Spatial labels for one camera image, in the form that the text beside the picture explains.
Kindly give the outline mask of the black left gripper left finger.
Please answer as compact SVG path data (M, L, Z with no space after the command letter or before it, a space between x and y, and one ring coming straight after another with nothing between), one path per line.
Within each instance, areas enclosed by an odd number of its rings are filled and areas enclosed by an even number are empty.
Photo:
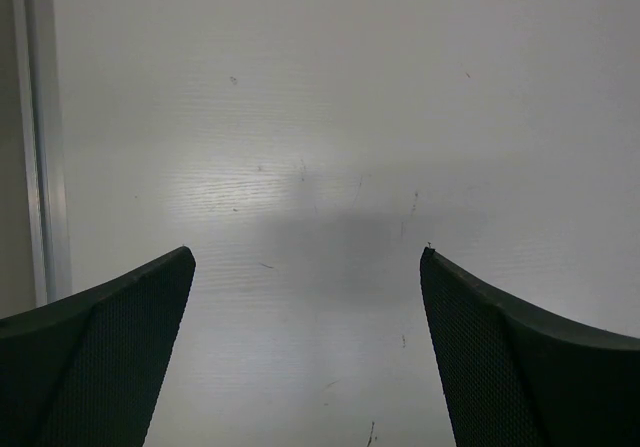
M195 267L181 246L2 319L2 445L143 445Z

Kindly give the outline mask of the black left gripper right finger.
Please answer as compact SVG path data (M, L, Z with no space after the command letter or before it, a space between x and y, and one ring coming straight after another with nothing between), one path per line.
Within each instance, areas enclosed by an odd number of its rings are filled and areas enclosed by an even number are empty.
M456 445L638 445L637 338L537 307L430 247L420 284Z

